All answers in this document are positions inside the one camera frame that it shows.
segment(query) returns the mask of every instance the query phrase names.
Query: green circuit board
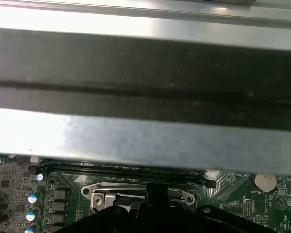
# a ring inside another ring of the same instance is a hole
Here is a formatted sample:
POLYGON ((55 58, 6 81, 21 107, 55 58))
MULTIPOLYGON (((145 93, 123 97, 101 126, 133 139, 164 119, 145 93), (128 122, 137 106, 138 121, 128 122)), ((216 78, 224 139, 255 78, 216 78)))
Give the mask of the green circuit board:
POLYGON ((186 180, 169 182, 164 179, 103 175, 88 171, 52 170, 39 177, 33 167, 38 163, 23 157, 6 158, 0 165, 0 213, 8 213, 9 221, 0 225, 0 233, 23 233, 32 224, 39 233, 52 233, 90 214, 90 200, 81 194, 84 186, 99 182, 166 183, 186 190, 196 197, 191 210, 212 205, 271 228, 276 232, 291 232, 291 179, 277 176, 276 188, 264 193, 253 185, 254 174, 231 171, 206 171, 217 181, 216 188, 201 187, 186 180), (30 204, 28 196, 41 193, 41 199, 30 204), (26 214, 39 210, 34 221, 26 214))

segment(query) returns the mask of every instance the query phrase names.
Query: chip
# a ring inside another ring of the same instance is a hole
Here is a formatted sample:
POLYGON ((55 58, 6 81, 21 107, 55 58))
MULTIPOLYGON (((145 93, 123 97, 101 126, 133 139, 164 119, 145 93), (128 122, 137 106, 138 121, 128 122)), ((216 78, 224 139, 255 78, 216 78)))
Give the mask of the chip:
POLYGON ((28 172, 29 172, 29 175, 35 175, 35 173, 36 173, 36 168, 33 167, 33 166, 30 166, 30 167, 28 168, 28 172))
POLYGON ((52 222, 63 222, 63 221, 64 221, 64 215, 52 214, 52 222))
POLYGON ((65 199, 66 198, 66 191, 64 191, 64 190, 55 190, 54 191, 54 198, 55 199, 65 199))
POLYGON ((1 188, 8 188, 10 185, 10 181, 4 180, 1 181, 1 188))
POLYGON ((16 206, 16 212, 24 212, 25 206, 24 205, 17 205, 16 206))
POLYGON ((63 211, 65 210, 65 203, 63 202, 52 202, 52 201, 49 201, 48 202, 48 206, 49 207, 52 207, 53 210, 59 210, 59 211, 63 211))

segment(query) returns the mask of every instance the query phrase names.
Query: silver metal surface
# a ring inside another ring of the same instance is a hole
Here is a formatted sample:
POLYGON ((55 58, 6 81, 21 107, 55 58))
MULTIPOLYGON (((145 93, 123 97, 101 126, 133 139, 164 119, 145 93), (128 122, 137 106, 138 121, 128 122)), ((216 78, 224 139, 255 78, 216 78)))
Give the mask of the silver metal surface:
MULTIPOLYGON (((96 211, 112 206, 117 196, 129 199, 146 199, 146 196, 121 193, 123 191, 146 191, 146 185, 101 182, 83 187, 81 193, 91 201, 91 210, 96 209, 96 211), (84 190, 90 190, 91 193, 84 193, 84 190)), ((182 202, 188 206, 195 203, 195 197, 193 194, 177 188, 169 187, 168 196, 170 201, 182 202)))
POLYGON ((291 50, 291 9, 168 0, 64 2, 0 1, 31 7, 0 6, 0 28, 291 50))
POLYGON ((8 109, 0 153, 291 175, 291 132, 8 109))

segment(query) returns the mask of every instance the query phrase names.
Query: motherboard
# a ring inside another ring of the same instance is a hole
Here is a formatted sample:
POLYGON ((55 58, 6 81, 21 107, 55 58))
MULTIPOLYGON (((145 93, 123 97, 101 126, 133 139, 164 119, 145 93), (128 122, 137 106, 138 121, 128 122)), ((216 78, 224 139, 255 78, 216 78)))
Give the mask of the motherboard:
POLYGON ((276 232, 291 232, 289 177, 0 155, 0 233, 52 233, 93 214, 84 187, 98 183, 165 184, 171 192, 189 194, 192 211, 212 205, 276 232))

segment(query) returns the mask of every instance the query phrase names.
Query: metal bracket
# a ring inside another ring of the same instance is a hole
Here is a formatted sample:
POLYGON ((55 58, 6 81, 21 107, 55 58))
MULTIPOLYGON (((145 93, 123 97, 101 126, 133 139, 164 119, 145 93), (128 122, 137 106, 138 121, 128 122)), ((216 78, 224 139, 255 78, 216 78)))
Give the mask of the metal bracket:
MULTIPOLYGON (((91 200, 91 212, 95 213, 109 206, 113 206, 117 197, 128 198, 130 200, 146 200, 145 194, 128 194, 127 192, 129 191, 146 192, 146 185, 101 182, 83 187, 81 193, 84 197, 91 200)), ((193 194, 178 188, 169 187, 168 196, 170 201, 182 202, 188 206, 195 203, 195 196, 193 194)), ((130 205, 122 205, 122 207, 126 208, 128 211, 131 209, 130 205)))

